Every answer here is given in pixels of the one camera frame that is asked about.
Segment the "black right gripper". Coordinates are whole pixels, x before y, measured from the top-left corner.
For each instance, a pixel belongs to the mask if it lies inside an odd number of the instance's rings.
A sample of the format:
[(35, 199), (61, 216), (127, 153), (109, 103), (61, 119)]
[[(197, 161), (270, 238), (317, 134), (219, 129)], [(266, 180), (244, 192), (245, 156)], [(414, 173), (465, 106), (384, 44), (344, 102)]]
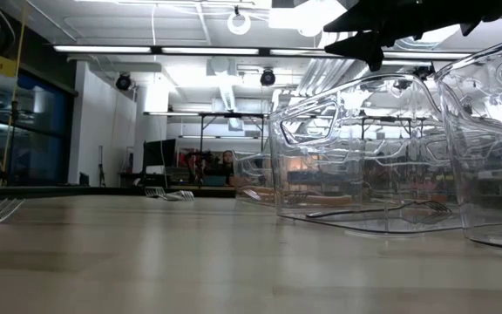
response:
[(381, 46), (392, 46), (398, 39), (419, 40), (425, 32), (462, 24), (469, 20), (449, 10), (451, 1), (368, 1), (356, 3), (335, 20), (325, 24), (325, 32), (360, 31), (354, 37), (326, 45), (329, 54), (364, 61), (371, 72), (383, 63)]

